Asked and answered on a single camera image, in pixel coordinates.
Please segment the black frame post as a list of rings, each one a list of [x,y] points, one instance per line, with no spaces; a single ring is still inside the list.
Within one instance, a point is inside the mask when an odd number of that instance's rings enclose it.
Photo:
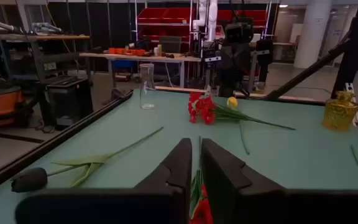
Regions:
[[[337,91],[345,89],[346,83],[352,83],[358,71],[358,9],[356,16],[352,19],[351,26],[346,36],[337,46],[330,51],[336,56],[343,54],[341,65],[333,86],[331,98],[336,97]]]

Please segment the black table clamp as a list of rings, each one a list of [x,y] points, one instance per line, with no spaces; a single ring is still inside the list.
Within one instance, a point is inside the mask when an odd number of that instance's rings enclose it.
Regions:
[[[125,93],[123,93],[122,91],[120,91],[119,89],[117,88],[113,88],[111,90],[111,101],[113,100],[118,100],[118,99],[122,99],[126,96]]]

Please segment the grey robot stand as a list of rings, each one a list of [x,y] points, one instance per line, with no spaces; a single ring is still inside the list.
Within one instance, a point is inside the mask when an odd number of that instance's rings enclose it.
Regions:
[[[220,48],[223,39],[215,39],[212,41],[203,40],[201,42],[200,57],[201,57],[201,78],[204,81],[204,89],[211,85],[213,73],[216,64],[221,60]]]

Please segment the grey crate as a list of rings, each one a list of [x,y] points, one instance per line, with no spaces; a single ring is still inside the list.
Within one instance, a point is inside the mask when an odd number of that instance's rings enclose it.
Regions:
[[[164,53],[180,53],[181,37],[179,36],[160,36],[159,44]]]

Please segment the red artificial flower bunch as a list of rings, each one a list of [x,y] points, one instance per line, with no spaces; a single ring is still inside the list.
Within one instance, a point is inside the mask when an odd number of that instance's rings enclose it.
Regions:
[[[251,121],[255,123],[266,124],[279,128],[294,130],[288,126],[268,123],[260,119],[248,116],[237,109],[232,110],[227,105],[220,105],[212,100],[211,96],[202,95],[201,93],[191,92],[188,100],[188,112],[190,114],[190,122],[197,122],[201,118],[205,124],[213,124],[217,119],[230,121]]]
[[[196,174],[191,182],[190,195],[190,221],[189,224],[213,224],[208,195],[204,185],[203,171],[201,168],[202,137],[198,137],[198,166]]]

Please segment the black equipment case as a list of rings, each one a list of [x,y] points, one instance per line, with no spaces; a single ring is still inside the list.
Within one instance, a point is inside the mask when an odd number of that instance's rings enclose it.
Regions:
[[[39,103],[47,126],[61,130],[93,112],[90,83],[86,78],[53,77],[46,80],[42,87]]]

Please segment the black artificial tulip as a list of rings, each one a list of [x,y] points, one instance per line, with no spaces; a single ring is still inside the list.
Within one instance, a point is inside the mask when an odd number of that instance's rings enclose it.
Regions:
[[[160,132],[163,128],[164,127],[162,126],[156,129],[155,131],[149,133],[148,135],[140,138],[136,142],[133,142],[132,144],[123,147],[122,149],[116,152],[107,153],[107,154],[98,154],[98,155],[83,157],[79,159],[69,159],[64,161],[53,162],[53,164],[65,166],[65,168],[56,170],[51,173],[47,173],[47,171],[41,167],[27,169],[23,172],[16,174],[14,177],[11,178],[11,191],[16,193],[24,193],[24,192],[33,192],[36,190],[40,190],[47,186],[49,177],[57,174],[62,174],[64,172],[68,172],[74,169],[83,168],[82,173],[76,176],[70,185],[71,188],[79,187],[83,183],[85,183],[87,179],[91,175],[93,175],[101,166],[107,163],[108,160],[148,140],[149,138]]]

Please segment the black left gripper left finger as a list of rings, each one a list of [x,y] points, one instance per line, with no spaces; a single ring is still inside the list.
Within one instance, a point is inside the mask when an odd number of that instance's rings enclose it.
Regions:
[[[192,144],[183,138],[126,189],[47,189],[23,199],[17,224],[188,224]]]

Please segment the red bin shelving rack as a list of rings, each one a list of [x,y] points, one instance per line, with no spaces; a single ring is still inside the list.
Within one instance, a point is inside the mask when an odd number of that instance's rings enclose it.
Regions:
[[[198,0],[187,0],[186,6],[165,6],[152,8],[148,4],[135,19],[137,40],[151,42],[151,47],[158,47],[160,36],[181,37],[180,53],[197,52],[201,42],[206,40],[207,26],[193,32],[193,21],[199,19]],[[256,42],[270,31],[272,25],[271,8],[277,4],[248,4],[246,0],[218,0],[218,17],[215,39],[225,38],[225,27],[237,17],[251,17],[254,20],[254,36]]]

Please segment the blue storage box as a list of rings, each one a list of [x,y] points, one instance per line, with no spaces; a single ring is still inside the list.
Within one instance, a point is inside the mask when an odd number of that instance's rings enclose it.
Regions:
[[[134,66],[134,62],[130,60],[115,60],[114,67],[115,68],[128,68],[131,69]]]

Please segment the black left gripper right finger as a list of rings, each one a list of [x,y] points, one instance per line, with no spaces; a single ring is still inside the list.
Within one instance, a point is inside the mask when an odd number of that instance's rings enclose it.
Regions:
[[[200,159],[214,224],[358,224],[358,190],[285,188],[208,138]]]

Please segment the clear glass vase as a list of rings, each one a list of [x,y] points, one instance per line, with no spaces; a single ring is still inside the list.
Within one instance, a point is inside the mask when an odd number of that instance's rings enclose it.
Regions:
[[[152,110],[155,108],[154,95],[154,64],[142,63],[140,64],[140,107],[145,110]]]

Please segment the amber yellow glass vase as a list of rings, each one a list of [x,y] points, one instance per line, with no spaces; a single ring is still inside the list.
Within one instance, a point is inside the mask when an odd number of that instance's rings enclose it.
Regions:
[[[334,131],[348,131],[358,112],[358,104],[352,101],[352,92],[337,91],[336,95],[325,103],[322,125]]]

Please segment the white round column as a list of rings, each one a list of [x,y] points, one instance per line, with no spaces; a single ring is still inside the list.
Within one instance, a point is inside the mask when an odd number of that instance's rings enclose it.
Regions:
[[[294,60],[295,68],[308,68],[318,59],[332,0],[309,0]]]

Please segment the wood-top metal workbench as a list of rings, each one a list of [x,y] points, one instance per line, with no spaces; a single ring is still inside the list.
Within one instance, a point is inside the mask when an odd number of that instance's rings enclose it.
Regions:
[[[46,70],[45,64],[67,62],[71,60],[78,60],[80,58],[79,52],[68,52],[64,54],[50,54],[45,55],[40,51],[40,41],[66,41],[66,40],[84,40],[83,48],[88,49],[88,42],[90,37],[87,35],[25,35],[25,34],[0,34],[0,50],[2,62],[4,63],[4,69],[7,73],[7,79],[11,82],[21,82],[24,80],[30,80],[33,82],[39,82],[41,84],[50,85],[57,81],[57,77],[67,76],[68,71],[73,70],[73,67],[67,67],[63,69]],[[34,58],[34,66],[36,69],[35,74],[31,75],[17,75],[11,73],[9,68],[7,53],[4,49],[3,42],[25,42],[30,45],[31,53]]]

